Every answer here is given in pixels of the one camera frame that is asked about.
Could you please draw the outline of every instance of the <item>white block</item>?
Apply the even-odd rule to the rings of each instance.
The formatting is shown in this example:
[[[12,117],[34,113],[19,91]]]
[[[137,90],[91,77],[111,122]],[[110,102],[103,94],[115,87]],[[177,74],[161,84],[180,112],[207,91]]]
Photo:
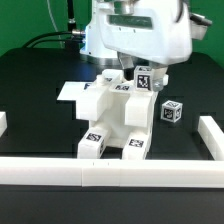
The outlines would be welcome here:
[[[123,161],[122,187],[224,187],[224,163],[189,160]]]
[[[89,87],[76,100],[76,118],[97,121],[111,105],[108,86]]]
[[[0,157],[0,184],[81,186],[84,161]]]
[[[91,82],[65,82],[57,100],[75,101]]]
[[[121,160],[93,160],[82,170],[82,186],[120,185]]]
[[[177,122],[181,118],[182,114],[182,103],[168,100],[162,104],[161,119],[170,122]]]
[[[0,112],[0,137],[5,132],[6,128],[7,128],[6,113]]]
[[[78,144],[78,159],[99,159],[106,148],[111,131],[106,127],[91,127]]]
[[[152,95],[150,93],[134,93],[125,105],[125,125],[147,127],[149,124],[149,110],[152,108]]]
[[[123,160],[143,160],[149,151],[151,134],[130,133],[122,152]]]
[[[103,70],[102,75],[109,82],[121,82],[124,76],[124,71],[117,69],[105,69]]]
[[[214,160],[224,160],[224,133],[211,116],[201,116],[198,132]]]

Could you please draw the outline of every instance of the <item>small white cube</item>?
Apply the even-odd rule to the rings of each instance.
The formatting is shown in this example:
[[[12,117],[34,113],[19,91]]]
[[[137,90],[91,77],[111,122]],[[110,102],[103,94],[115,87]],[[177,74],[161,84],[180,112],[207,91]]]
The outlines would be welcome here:
[[[162,104],[161,119],[170,122],[176,122],[181,118],[182,103],[168,100]]]

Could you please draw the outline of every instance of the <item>black cable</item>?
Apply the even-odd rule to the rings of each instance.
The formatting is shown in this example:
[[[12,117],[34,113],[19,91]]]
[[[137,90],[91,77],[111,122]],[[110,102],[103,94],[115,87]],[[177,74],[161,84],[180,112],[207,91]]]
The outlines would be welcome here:
[[[30,48],[33,48],[35,47],[37,44],[40,44],[40,43],[44,43],[44,42],[65,42],[65,41],[68,41],[69,39],[46,39],[46,40],[39,40],[37,42],[35,42],[34,44],[32,44],[30,46]],[[71,39],[70,41],[72,42],[77,42],[77,43],[82,43],[82,40],[81,39]]]
[[[35,42],[34,44],[30,45],[30,48],[33,48],[35,47],[37,44],[40,44],[40,43],[44,43],[44,42],[64,42],[66,41],[67,39],[46,39],[46,40],[39,40],[37,42]]]
[[[201,16],[197,16],[193,13],[190,14],[190,20],[192,20],[195,23],[197,23],[198,25],[202,25],[202,26],[211,26],[212,25],[211,20],[205,19]]]
[[[67,0],[67,8],[68,8],[68,30],[71,31],[77,28],[74,17],[73,0]]]
[[[28,42],[26,42],[22,48],[26,48],[28,47],[30,44],[32,44],[34,41],[45,38],[45,37],[52,37],[52,36],[59,36],[59,35],[68,35],[68,34],[72,34],[71,31],[60,31],[60,32],[53,32],[53,33],[45,33],[42,35],[39,35],[37,37],[32,38],[31,40],[29,40]]]

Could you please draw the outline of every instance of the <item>stacked white blocks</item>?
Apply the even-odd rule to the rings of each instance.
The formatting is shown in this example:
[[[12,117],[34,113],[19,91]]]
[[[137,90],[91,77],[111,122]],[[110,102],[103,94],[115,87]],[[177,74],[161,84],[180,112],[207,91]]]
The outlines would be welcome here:
[[[105,126],[89,128],[78,144],[78,159],[99,159],[106,148],[110,129]]]
[[[110,102],[108,86],[96,87],[92,84],[76,100],[76,118],[97,121],[102,113],[110,107]]]
[[[122,153],[123,160],[143,160],[151,144],[151,134],[131,132]]]
[[[224,188],[224,162],[1,157],[0,184]]]
[[[7,128],[6,114],[5,112],[0,112],[0,137],[2,136],[6,128]]]
[[[224,133],[211,116],[201,116],[198,132],[214,160],[224,161]]]

